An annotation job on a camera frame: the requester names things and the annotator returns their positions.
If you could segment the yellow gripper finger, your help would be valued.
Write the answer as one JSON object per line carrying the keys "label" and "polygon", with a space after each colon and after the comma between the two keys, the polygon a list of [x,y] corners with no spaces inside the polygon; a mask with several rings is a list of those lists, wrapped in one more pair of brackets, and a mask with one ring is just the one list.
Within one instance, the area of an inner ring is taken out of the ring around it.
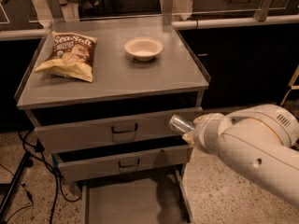
{"label": "yellow gripper finger", "polygon": [[186,141],[188,144],[195,146],[193,132],[188,132],[182,135],[182,139]]}
{"label": "yellow gripper finger", "polygon": [[210,113],[210,114],[205,114],[203,116],[197,117],[196,119],[193,120],[193,123],[195,125],[206,124],[211,122],[212,120],[217,120],[222,118],[223,118],[223,114],[221,113]]}

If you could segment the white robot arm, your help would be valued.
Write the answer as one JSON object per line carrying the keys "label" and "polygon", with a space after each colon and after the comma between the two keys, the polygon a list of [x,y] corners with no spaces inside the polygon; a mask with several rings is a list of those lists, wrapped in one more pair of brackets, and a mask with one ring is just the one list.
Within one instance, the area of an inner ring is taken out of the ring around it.
{"label": "white robot arm", "polygon": [[299,122],[277,105],[258,105],[193,121],[183,139],[254,184],[299,207]]}

